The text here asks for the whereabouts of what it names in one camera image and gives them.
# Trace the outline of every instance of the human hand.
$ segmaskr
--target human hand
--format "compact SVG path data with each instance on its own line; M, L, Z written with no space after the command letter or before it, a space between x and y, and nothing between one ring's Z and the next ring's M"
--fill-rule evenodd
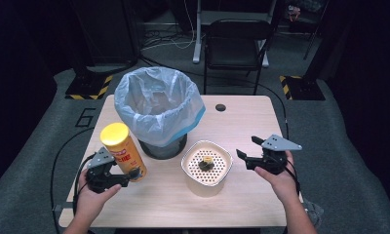
M293 169L293 155L290 151L286 151L287 154L287 160L290 161L290 164L287 163L287 168L295 174L295 171ZM275 194L277 195L278 199L286 205L289 202L296 202L298 200L298 196L296 193L296 188L295 188L295 181L292 178L292 176L287 173L286 171L283 171L282 173L278 175L273 175L266 170L264 170L261 167L255 167L255 172L263 177L265 180L267 180Z
M98 217L107 200L113 197L122 187L120 184L116 184L102 193L96 193L87 185L87 172L87 169L83 170L79 176L79 197L76 215L64 233L87 233L88 228Z

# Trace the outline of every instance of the wooden table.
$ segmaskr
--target wooden table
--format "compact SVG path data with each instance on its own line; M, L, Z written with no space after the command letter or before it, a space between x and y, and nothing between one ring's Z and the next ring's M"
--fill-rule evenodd
M271 185L237 157L236 149L249 156L260 156L260 146L251 136L267 139L281 135L274 108L264 96L202 96L207 108L199 125L188 133L183 151L169 160L146 156L133 136L137 149L147 167L147 175L140 182L130 182L110 199L93 227L123 228L201 228L201 227L262 227L285 226L285 212ZM224 104L226 110L215 110ZM108 124L120 122L114 108L113 96L107 97L91 140L87 156L98 151L102 144L100 131ZM233 166L222 190L211 198L193 194L185 183L185 172L180 162L185 152L198 140L212 141L226 149L233 157ZM111 172L121 174L119 167ZM71 202L73 188L67 202ZM59 224L66 227L73 218L72 209L63 209Z

